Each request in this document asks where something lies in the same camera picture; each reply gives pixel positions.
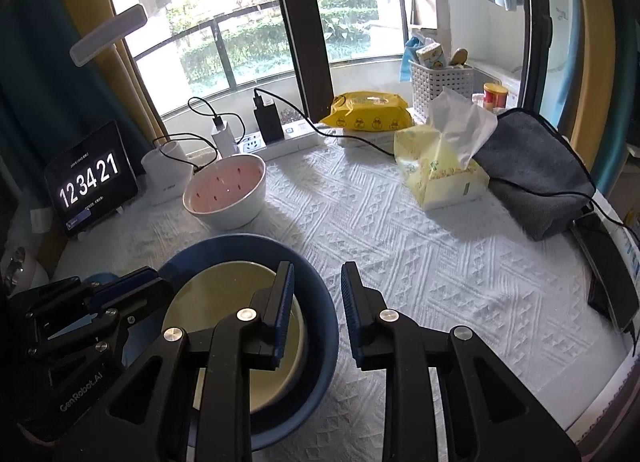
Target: textured tablecloth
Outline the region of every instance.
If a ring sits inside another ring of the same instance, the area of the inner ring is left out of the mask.
[[[364,284],[380,290],[390,308],[418,324],[443,331],[471,327],[534,394],[544,395],[559,379],[547,394],[554,398],[541,400],[564,427],[624,357],[620,337],[586,304],[588,268],[570,238],[530,241],[490,193],[426,215],[392,160],[335,145],[270,161],[267,183],[264,209],[241,231],[279,240],[318,270],[337,310],[340,352],[318,410],[254,460],[381,459],[385,375],[359,371],[351,357],[339,283],[340,266],[348,260],[357,262]],[[159,268],[215,234],[181,200],[150,206],[142,197],[83,242],[70,242],[56,278]],[[610,366],[600,366],[607,356]],[[591,382],[576,392],[580,381],[562,376],[583,371],[581,363],[589,367]],[[561,411],[567,403],[556,402],[563,391],[578,400],[569,415]],[[438,392],[434,398],[442,439]]]

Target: plastic basket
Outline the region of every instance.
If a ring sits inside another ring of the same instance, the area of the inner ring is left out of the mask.
[[[442,87],[455,90],[471,99],[474,86],[474,69],[441,68],[432,69],[411,61],[411,83],[414,88],[414,110],[426,117],[429,101],[442,93]]]

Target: silver screw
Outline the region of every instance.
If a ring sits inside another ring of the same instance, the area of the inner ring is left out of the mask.
[[[387,321],[389,323],[391,323],[392,321],[398,321],[399,317],[400,317],[400,315],[398,314],[398,312],[396,312],[395,310],[393,310],[391,308],[385,308],[380,313],[380,319],[382,321]]]
[[[455,327],[453,329],[453,335],[462,341],[466,341],[471,339],[474,336],[474,333],[469,327]]]
[[[182,337],[182,329],[171,327],[164,331],[164,339],[167,341],[177,341]]]
[[[257,315],[258,313],[252,308],[242,308],[238,311],[236,317],[240,321],[251,321],[252,319],[255,319]]]

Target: yellow plate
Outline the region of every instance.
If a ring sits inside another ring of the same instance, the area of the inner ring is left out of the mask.
[[[164,316],[162,330],[180,327],[187,332],[215,326],[223,317],[249,306],[254,292],[271,286],[275,273],[253,262],[226,262],[209,267],[191,278],[175,295]],[[293,297],[287,341],[280,368],[274,372],[251,370],[251,412],[276,401],[292,385],[302,362],[305,325],[300,306]],[[193,407],[200,409],[204,368],[198,374]]]

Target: digital clock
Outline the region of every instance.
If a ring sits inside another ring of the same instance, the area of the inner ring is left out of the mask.
[[[67,236],[87,229],[138,194],[115,121],[48,164],[45,178]]]

